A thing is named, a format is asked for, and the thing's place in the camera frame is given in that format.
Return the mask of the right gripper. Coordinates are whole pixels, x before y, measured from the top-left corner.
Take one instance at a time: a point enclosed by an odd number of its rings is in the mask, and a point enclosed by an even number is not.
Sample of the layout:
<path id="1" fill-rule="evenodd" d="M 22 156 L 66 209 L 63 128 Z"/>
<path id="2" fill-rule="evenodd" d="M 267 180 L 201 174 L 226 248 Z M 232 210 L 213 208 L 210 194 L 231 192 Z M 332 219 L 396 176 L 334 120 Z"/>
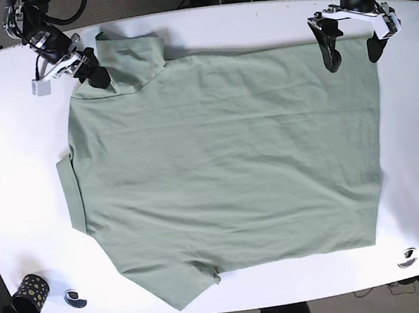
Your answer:
<path id="1" fill-rule="evenodd" d="M 37 24 L 22 32 L 22 40 L 49 64 L 57 64 L 63 57 L 77 49 L 73 40 L 53 25 Z M 85 80 L 91 87 L 106 89 L 110 85 L 110 75 L 105 67 L 99 66 L 92 47 L 85 47 L 81 53 L 83 66 L 75 73 L 75 77 L 83 83 Z"/>

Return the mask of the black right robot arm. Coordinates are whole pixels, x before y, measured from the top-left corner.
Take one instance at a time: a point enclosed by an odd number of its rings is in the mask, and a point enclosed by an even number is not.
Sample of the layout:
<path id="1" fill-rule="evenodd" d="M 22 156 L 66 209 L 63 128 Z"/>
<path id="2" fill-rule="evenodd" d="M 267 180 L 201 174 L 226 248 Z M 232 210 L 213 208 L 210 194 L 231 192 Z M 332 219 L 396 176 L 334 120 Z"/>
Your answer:
<path id="1" fill-rule="evenodd" d="M 3 28 L 12 39 L 21 41 L 37 54 L 35 76 L 31 81 L 36 96 L 51 94 L 50 80 L 66 74 L 87 81 L 92 87 L 106 89 L 110 75 L 99 64 L 92 47 L 79 49 L 80 36 L 67 36 L 59 30 L 75 22 L 86 8 L 87 0 L 70 18 L 55 18 L 47 14 L 51 0 L 7 0 L 3 16 Z"/>

